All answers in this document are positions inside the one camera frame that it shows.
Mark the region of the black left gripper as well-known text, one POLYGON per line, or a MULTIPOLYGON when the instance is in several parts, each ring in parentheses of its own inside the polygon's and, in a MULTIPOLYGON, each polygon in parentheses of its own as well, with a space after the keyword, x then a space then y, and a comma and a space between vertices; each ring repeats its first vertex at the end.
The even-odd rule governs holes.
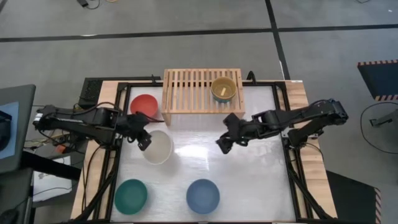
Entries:
POLYGON ((127 138, 128 142, 138 141, 141 151, 145 151, 151 144, 151 135, 144 129, 148 119, 142 114, 123 115, 118 118, 118 134, 127 138))

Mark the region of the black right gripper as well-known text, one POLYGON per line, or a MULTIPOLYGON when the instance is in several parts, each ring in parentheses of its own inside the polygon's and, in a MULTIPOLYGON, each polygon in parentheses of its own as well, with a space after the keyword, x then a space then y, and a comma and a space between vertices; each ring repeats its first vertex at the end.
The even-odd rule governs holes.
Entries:
POLYGON ((239 119, 235 113, 230 113, 223 120, 228 130, 232 130, 232 137, 224 133, 216 140, 223 154, 228 154, 234 143, 248 146, 248 142, 258 138, 257 124, 245 119, 239 119))

